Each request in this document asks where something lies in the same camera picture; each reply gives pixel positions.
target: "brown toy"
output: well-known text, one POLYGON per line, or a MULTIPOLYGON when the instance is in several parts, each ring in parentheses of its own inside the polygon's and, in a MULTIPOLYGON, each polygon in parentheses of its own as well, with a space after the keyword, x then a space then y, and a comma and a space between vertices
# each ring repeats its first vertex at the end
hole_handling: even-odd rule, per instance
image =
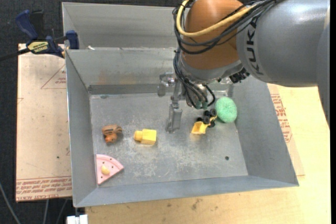
POLYGON ((117 124, 106 125, 101 129, 106 143, 114 143, 119 134, 122 134, 122 128, 117 124))

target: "green fuzzy ball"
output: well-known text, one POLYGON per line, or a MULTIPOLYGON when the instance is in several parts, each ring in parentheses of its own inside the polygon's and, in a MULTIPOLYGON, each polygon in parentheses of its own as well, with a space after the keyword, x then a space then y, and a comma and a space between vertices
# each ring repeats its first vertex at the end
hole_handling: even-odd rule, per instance
POLYGON ((223 122, 234 122, 237 118, 237 106, 229 97, 221 97, 215 103, 217 116, 223 122))

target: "yellow clamp label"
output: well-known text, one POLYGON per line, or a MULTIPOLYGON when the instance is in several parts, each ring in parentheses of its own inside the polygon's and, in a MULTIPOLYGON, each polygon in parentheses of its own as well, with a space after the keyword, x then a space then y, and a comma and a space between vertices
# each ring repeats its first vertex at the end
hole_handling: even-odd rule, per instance
POLYGON ((45 41, 35 41, 35 42, 32 42, 30 43, 27 48, 34 52, 34 53, 38 53, 40 51, 43 51, 43 50, 46 50, 48 49, 48 42, 45 42, 45 41))

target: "yellow cable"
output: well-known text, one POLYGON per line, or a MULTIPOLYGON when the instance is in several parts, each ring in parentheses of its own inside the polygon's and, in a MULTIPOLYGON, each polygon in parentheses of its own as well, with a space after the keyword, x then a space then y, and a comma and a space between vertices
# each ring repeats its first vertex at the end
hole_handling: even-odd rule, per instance
POLYGON ((209 26, 208 28, 205 28, 201 31, 198 31, 198 32, 185 32, 182 27, 181 27, 181 16, 182 16, 182 11, 184 10, 185 8, 185 5, 189 2, 190 0, 184 0, 181 4, 181 6, 179 7, 178 11, 177 11, 177 16, 176 16, 176 27, 177 27, 177 30, 178 32, 185 36, 185 37, 198 37, 198 36, 201 36, 201 35, 204 35, 204 34, 207 34, 213 30, 216 30, 218 29, 219 27, 222 27, 223 25, 226 25, 228 23, 231 23, 232 21, 242 17, 244 14, 246 14, 247 12, 249 12, 253 7, 253 6, 250 6, 246 9, 243 9, 241 10, 240 12, 237 12, 235 13, 234 15, 224 19, 224 20, 221 20, 220 22, 218 22, 217 24, 214 24, 214 25, 211 25, 209 26))

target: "pink triangular object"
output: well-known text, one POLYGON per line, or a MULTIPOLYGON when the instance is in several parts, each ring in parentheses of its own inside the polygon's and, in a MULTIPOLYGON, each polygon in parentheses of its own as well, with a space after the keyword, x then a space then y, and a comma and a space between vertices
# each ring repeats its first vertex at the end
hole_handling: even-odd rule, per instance
POLYGON ((115 158, 103 154, 96 154, 96 167, 98 185, 124 169, 122 164, 119 163, 115 158))

